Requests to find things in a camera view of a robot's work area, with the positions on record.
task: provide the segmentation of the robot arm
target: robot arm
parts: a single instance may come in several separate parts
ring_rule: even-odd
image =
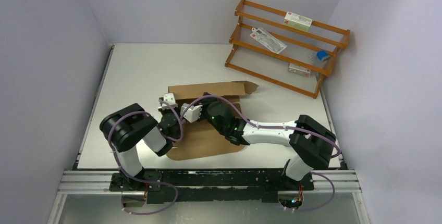
[[[173,94],[165,94],[162,100],[176,108],[177,104]],[[300,181],[313,169],[327,169],[331,159],[333,147],[315,136],[306,136],[305,133],[290,130],[286,127],[298,127],[310,130],[335,141],[333,133],[313,120],[311,117],[301,115],[298,120],[282,123],[266,123],[249,120],[233,115],[228,105],[215,98],[206,98],[198,105],[190,107],[186,112],[184,104],[180,114],[188,122],[207,120],[219,134],[235,145],[251,145],[256,143],[272,143],[292,147],[293,158],[288,160],[285,166],[285,175],[293,180]],[[162,113],[162,119],[158,123],[150,115],[134,115],[120,123],[114,131],[111,142],[115,146],[117,156],[123,169],[131,176],[142,179],[144,169],[139,162],[136,144],[144,140],[145,144],[158,156],[166,154],[172,149],[172,141],[163,137],[162,134],[178,138],[179,124],[173,112],[164,103],[158,110]],[[106,118],[100,124],[100,130],[107,138],[110,129],[122,116],[135,112],[144,111],[138,104],[132,104]],[[143,187],[127,178],[131,188]]]

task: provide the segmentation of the blue object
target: blue object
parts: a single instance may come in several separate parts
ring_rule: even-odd
[[[326,51],[318,51],[316,56],[321,61],[327,61],[330,58],[330,55]]]

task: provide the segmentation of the wooden rack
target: wooden rack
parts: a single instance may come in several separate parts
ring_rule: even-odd
[[[251,13],[248,13],[248,11],[246,11],[248,7],[254,9],[254,11],[252,10]],[[313,21],[309,31],[305,32],[281,24],[285,15],[286,11],[247,0],[241,0],[235,10],[235,16],[238,16],[238,23],[230,36],[229,42],[233,44],[233,47],[226,60],[225,66],[316,98],[319,94],[324,76],[329,76],[333,71],[333,66],[339,51],[347,47],[350,30],[343,30],[325,23]],[[248,36],[252,28],[258,27],[263,27],[274,37],[288,45],[288,48],[280,54],[276,54]],[[240,47],[310,69],[313,71],[312,75],[316,78],[316,87],[308,91],[232,64],[232,58]],[[321,50],[325,50],[330,55],[330,59],[326,63],[316,60],[316,52]],[[304,79],[304,77],[293,74],[293,79]]]

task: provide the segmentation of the table top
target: table top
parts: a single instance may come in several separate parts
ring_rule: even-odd
[[[169,85],[248,80],[259,85],[252,95],[241,97],[241,109],[248,118],[285,122],[304,114],[330,129],[321,95],[312,99],[226,68],[224,62],[230,50],[230,44],[116,44],[83,140],[77,168],[116,169],[111,149],[99,130],[100,122],[133,103],[140,104],[160,120],[158,98],[167,93]],[[144,142],[139,142],[137,149],[140,162],[147,169],[282,168],[296,155],[290,147],[265,143],[246,146],[237,153],[181,161],[158,157]],[[330,161],[329,167],[340,167],[338,157]]]

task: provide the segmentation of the brown cardboard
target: brown cardboard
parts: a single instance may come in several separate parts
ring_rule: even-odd
[[[204,92],[223,96],[231,102],[238,102],[239,96],[251,94],[257,87],[258,85],[249,81],[202,83],[170,86],[169,93],[174,94],[178,107],[181,107],[183,103],[190,103],[201,97]],[[241,111],[239,104],[235,103],[235,106]],[[207,121],[201,121],[184,124],[183,140],[174,144],[174,148],[167,152],[167,157],[172,160],[187,160],[235,153],[243,148],[243,145],[231,144]]]

